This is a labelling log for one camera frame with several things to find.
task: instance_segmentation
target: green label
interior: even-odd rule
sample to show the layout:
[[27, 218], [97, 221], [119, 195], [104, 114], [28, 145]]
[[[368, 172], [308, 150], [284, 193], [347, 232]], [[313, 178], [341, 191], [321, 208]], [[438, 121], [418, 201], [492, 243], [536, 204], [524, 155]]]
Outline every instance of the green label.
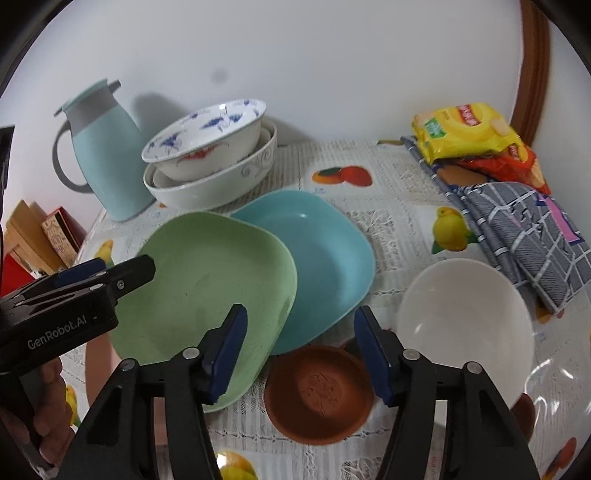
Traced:
[[431, 118], [427, 123], [425, 123], [425, 127], [427, 128], [427, 132], [429, 132], [429, 136], [431, 138], [441, 138], [445, 137], [445, 131], [439, 125], [439, 122], [434, 118]]

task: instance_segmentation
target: wall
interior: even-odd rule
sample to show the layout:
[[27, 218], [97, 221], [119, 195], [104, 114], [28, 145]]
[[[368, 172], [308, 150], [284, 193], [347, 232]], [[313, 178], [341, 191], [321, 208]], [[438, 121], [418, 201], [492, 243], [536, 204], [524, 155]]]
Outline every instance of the wall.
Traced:
[[556, 199], [591, 239], [591, 75], [551, 25], [548, 93], [534, 150]]
[[[396, 138], [413, 113], [486, 101], [508, 118], [521, 61], [517, 0], [75, 0], [41, 34], [0, 99], [16, 124], [5, 211], [66, 207], [88, 228], [100, 205], [63, 187], [53, 113], [96, 80], [146, 135], [200, 106], [268, 102], [280, 142]], [[67, 136], [64, 170], [82, 181]]]

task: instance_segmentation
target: floral patterned bowl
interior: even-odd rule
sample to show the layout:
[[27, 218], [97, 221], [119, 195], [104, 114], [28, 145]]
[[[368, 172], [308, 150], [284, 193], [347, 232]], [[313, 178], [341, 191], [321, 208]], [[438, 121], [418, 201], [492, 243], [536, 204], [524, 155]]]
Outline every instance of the floral patterned bowl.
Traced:
[[230, 203], [256, 187], [271, 169], [276, 148], [277, 129], [272, 122], [263, 119], [256, 151], [241, 162], [204, 179], [180, 184], [150, 164], [144, 171], [144, 184], [167, 206], [210, 210]]
[[266, 109], [265, 102], [251, 99], [203, 108], [152, 138], [142, 159], [173, 180], [207, 177], [252, 153]]

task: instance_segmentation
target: light blue pitcher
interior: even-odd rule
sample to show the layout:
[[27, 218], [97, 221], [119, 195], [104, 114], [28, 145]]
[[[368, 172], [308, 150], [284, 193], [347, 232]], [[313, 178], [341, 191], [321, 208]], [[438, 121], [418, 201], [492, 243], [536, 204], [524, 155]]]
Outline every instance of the light blue pitcher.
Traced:
[[[132, 218], [154, 201], [143, 181], [144, 136], [113, 96], [120, 86], [118, 80], [109, 84], [104, 79], [64, 103], [55, 115], [64, 112], [68, 120], [53, 144], [53, 168], [60, 181], [75, 192], [94, 193], [118, 222]], [[57, 142], [68, 130], [88, 182], [84, 185], [68, 179], [57, 156]]]

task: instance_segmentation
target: chip bag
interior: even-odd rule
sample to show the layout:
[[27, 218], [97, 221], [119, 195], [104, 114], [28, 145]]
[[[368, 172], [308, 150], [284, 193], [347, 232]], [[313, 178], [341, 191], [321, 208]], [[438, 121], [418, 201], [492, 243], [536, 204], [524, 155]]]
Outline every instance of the chip bag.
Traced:
[[487, 103], [451, 106], [415, 115], [413, 130], [423, 157], [433, 164], [439, 158], [500, 153], [514, 145], [522, 161], [528, 152], [517, 133]]
[[502, 152], [488, 157], [461, 158], [455, 165], [475, 170], [500, 181], [518, 181], [550, 195], [538, 157], [527, 145], [527, 158], [522, 161], [516, 145], [509, 145]]

